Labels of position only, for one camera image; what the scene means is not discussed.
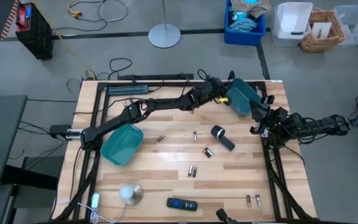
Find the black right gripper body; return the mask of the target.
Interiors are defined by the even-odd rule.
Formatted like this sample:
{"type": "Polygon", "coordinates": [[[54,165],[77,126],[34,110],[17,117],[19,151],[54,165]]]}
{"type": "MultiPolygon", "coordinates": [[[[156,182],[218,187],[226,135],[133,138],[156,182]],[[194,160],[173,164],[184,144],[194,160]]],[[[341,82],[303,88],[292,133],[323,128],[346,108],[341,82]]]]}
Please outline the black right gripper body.
{"type": "Polygon", "coordinates": [[[269,108],[263,119],[265,130],[262,133],[262,137],[275,140],[290,140],[291,137],[284,127],[287,116],[288,111],[282,107],[275,110],[269,108]]]}

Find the teal plastic bin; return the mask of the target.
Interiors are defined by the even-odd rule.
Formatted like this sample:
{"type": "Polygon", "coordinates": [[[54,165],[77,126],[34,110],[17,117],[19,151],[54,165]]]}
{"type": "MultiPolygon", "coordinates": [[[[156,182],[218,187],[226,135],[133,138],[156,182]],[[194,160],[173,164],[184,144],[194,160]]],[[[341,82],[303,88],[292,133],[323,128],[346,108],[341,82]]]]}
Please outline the teal plastic bin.
{"type": "Polygon", "coordinates": [[[229,106],[239,115],[247,116],[251,114],[250,100],[260,102],[261,97],[244,80],[235,78],[231,82],[226,96],[229,106]]]}
{"type": "Polygon", "coordinates": [[[144,140],[141,129],[132,124],[114,130],[101,148],[101,155],[116,166],[127,165],[144,140]]]}

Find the black silver-ringed flashlight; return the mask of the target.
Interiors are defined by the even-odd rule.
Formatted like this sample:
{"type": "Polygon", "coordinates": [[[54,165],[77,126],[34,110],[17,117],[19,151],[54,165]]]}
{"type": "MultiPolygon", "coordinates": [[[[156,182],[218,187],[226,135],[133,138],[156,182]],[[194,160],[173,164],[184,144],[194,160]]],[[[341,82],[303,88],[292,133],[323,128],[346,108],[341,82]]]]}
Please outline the black silver-ringed flashlight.
{"type": "Polygon", "coordinates": [[[227,137],[225,137],[225,129],[214,125],[211,129],[211,134],[214,138],[218,140],[218,142],[223,145],[228,151],[232,151],[235,148],[235,144],[230,141],[227,137]]]}

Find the blue plastic crate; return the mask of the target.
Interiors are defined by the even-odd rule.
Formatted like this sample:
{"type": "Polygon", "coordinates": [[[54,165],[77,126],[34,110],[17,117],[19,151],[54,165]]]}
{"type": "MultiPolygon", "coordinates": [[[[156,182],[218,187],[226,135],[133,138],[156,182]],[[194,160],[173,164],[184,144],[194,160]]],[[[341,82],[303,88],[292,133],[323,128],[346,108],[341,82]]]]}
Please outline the blue plastic crate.
{"type": "Polygon", "coordinates": [[[266,18],[262,14],[257,20],[257,26],[250,32],[239,32],[234,30],[229,30],[231,25],[231,13],[229,12],[231,8],[231,0],[226,0],[226,13],[224,21],[224,42],[226,44],[234,45],[248,45],[248,46],[258,46],[262,37],[266,34],[266,18]]]}

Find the black power strip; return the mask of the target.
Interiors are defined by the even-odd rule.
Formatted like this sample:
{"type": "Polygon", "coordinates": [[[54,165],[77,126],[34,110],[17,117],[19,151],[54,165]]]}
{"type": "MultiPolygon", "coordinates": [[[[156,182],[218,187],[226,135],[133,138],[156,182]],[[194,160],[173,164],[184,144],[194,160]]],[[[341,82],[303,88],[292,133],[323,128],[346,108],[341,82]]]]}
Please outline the black power strip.
{"type": "Polygon", "coordinates": [[[123,75],[117,80],[193,80],[193,73],[159,74],[159,75],[123,75]]]}

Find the grey-blue cloth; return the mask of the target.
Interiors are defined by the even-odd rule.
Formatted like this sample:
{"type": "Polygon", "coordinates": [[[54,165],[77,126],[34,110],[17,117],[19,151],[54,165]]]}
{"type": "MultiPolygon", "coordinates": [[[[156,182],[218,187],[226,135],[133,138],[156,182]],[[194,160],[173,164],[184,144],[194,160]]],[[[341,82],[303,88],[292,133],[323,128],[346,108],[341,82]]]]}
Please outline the grey-blue cloth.
{"type": "Polygon", "coordinates": [[[257,27],[256,21],[245,18],[238,21],[234,21],[229,25],[228,29],[236,32],[251,32],[257,27]]]}

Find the grey round floor stand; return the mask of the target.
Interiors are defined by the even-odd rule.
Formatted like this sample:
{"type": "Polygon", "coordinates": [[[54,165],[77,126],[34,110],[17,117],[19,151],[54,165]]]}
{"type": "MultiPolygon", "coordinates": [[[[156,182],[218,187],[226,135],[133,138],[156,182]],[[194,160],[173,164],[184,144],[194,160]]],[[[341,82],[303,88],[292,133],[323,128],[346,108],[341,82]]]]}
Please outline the grey round floor stand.
{"type": "Polygon", "coordinates": [[[181,39],[179,28],[168,23],[165,0],[162,0],[163,23],[157,24],[149,30],[149,42],[158,48],[166,49],[175,46],[181,39]]]}

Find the wicker basket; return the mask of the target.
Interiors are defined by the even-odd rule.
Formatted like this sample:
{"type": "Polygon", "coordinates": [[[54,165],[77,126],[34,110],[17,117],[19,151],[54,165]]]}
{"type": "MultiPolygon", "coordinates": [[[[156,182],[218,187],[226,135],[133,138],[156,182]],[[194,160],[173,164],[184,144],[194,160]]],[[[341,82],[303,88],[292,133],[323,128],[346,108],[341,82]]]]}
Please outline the wicker basket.
{"type": "Polygon", "coordinates": [[[314,7],[310,17],[309,25],[313,25],[316,22],[331,22],[332,26],[328,33],[328,38],[319,40],[313,37],[312,33],[309,33],[301,42],[301,48],[305,52],[324,52],[332,49],[346,38],[344,31],[341,27],[338,16],[334,11],[326,11],[320,8],[314,7]]]}

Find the grey multiport hub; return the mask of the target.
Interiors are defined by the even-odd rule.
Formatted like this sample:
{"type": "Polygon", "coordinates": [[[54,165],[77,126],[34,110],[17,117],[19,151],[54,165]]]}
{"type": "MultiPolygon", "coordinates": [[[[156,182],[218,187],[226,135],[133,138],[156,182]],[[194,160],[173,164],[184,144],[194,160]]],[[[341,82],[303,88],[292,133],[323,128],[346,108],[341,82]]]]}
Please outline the grey multiport hub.
{"type": "Polygon", "coordinates": [[[147,85],[113,86],[109,85],[109,96],[119,95],[143,95],[149,92],[147,85]]]}

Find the white plastic bin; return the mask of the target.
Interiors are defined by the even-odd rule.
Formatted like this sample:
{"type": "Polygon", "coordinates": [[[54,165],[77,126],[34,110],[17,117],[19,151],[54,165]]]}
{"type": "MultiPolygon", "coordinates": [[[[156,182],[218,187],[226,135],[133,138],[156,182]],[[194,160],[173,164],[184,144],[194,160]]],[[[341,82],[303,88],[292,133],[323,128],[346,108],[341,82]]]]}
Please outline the white plastic bin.
{"type": "Polygon", "coordinates": [[[275,6],[272,40],[276,47],[296,47],[310,32],[312,2],[285,2],[275,6]]]}

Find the white paper card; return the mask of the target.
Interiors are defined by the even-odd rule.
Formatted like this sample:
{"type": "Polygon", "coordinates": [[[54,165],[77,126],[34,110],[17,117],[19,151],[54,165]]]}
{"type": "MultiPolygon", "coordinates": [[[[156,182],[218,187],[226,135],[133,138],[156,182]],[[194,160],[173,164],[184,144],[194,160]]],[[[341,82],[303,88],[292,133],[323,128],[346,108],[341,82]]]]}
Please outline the white paper card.
{"type": "Polygon", "coordinates": [[[331,22],[315,22],[312,26],[312,36],[318,40],[324,40],[328,38],[329,31],[331,30],[331,22]]]}

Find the black remote control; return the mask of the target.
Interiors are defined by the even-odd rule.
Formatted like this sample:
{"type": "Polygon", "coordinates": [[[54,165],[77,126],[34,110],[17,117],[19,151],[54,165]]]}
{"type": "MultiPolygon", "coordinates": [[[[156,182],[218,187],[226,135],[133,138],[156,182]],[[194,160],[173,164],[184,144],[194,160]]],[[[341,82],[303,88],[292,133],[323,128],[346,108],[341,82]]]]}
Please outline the black remote control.
{"type": "Polygon", "coordinates": [[[198,209],[198,203],[191,200],[169,197],[167,198],[167,207],[195,212],[198,209]]]}

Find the white bulb silver base lamp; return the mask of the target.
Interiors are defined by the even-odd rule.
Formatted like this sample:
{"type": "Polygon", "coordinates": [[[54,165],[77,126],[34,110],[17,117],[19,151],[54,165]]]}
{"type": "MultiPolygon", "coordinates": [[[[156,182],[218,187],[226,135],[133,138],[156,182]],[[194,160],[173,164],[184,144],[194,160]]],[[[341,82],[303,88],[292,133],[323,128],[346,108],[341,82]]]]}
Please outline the white bulb silver base lamp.
{"type": "Polygon", "coordinates": [[[126,184],[119,189],[119,198],[126,205],[137,205],[143,197],[143,190],[139,184],[126,184]]]}

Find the red black equipment box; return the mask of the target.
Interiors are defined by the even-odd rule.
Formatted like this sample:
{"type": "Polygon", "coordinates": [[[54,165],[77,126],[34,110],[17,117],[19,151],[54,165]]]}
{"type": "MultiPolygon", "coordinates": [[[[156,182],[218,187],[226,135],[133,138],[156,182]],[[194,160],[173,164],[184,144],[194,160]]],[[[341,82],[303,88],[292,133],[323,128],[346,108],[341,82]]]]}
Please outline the red black equipment box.
{"type": "Polygon", "coordinates": [[[52,58],[52,28],[34,3],[19,2],[15,24],[16,37],[36,59],[52,58]]]}

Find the black box with silver bracket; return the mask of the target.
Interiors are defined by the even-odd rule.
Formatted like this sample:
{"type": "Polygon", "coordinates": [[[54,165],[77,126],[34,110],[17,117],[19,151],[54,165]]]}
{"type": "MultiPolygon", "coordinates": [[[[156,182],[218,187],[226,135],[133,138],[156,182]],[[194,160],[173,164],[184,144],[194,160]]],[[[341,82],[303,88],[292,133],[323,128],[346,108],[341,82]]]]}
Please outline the black box with silver bracket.
{"type": "Polygon", "coordinates": [[[51,125],[49,135],[57,139],[61,136],[64,139],[80,139],[80,134],[83,129],[72,128],[68,124],[51,125]]]}

